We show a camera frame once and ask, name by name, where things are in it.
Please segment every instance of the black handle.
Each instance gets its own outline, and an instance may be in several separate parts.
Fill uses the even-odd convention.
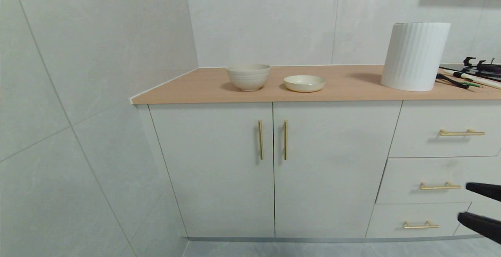
[[[462,88],[462,89],[468,89],[468,88],[469,88],[469,85],[461,84],[460,82],[455,81],[455,80],[453,80],[453,79],[451,79],[451,78],[449,78],[449,77],[445,76],[445,75],[444,75],[444,74],[442,74],[442,73],[438,73],[436,78],[437,78],[437,79],[444,79],[444,80],[447,80],[447,81],[449,81],[449,82],[453,83],[454,85],[456,85],[456,86],[458,86],[458,87],[460,87],[460,88]]]

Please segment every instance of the white vase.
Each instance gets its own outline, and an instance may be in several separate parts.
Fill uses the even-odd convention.
[[[405,91],[433,89],[450,28],[443,22],[395,24],[381,84]]]

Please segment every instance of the drawer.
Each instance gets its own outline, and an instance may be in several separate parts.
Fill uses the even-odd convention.
[[[501,221],[501,202],[490,198],[483,198],[483,200],[481,201],[473,202],[470,205],[468,212]],[[470,230],[469,228],[461,224],[458,227],[458,230],[456,230],[456,233],[454,233],[454,235],[467,235],[467,234],[478,234],[478,233],[474,232],[473,230]]]
[[[460,224],[458,213],[466,211],[469,205],[469,202],[375,205],[366,238],[452,236]],[[426,221],[438,227],[427,225]]]
[[[495,156],[501,148],[501,101],[404,101],[389,157]],[[467,130],[485,135],[440,136]]]
[[[467,191],[465,184],[501,184],[499,173],[501,160],[494,156],[390,158],[386,163],[376,203],[476,201],[483,197]]]

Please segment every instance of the black object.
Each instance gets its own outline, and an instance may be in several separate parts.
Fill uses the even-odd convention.
[[[466,189],[480,195],[501,201],[501,186],[483,183],[467,183]],[[488,239],[501,244],[501,221],[485,216],[462,212],[458,214],[458,221]]]
[[[470,230],[474,230],[488,239],[501,244],[500,221],[469,212],[458,214],[458,221]]]
[[[469,75],[501,82],[501,65],[492,64],[494,62],[494,59],[492,59],[491,63],[485,63],[485,60],[482,60],[479,61],[476,65],[473,65],[471,63],[472,59],[476,58],[467,57],[463,61],[463,65],[461,66],[456,64],[443,64],[440,65],[440,68],[454,70],[462,73],[467,73]]]
[[[444,75],[444,74],[442,74],[442,73],[438,73],[436,78],[437,78],[437,79],[447,80],[447,81],[449,81],[449,82],[453,83],[454,85],[456,85],[456,86],[458,86],[458,87],[460,87],[460,88],[462,88],[462,89],[468,89],[468,88],[469,88],[469,85],[466,85],[466,84],[461,84],[460,82],[458,82],[458,81],[456,81],[456,80],[453,80],[453,79],[451,79],[451,78],[449,78],[449,77],[445,76],[445,75]]]
[[[486,196],[487,198],[501,201],[501,186],[482,183],[467,183],[466,189]]]

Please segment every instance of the baseboard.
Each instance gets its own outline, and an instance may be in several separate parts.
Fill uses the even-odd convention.
[[[190,241],[232,241],[253,243],[387,243],[396,241],[445,241],[449,239],[477,239],[480,234],[396,239],[293,239],[282,237],[188,237]]]

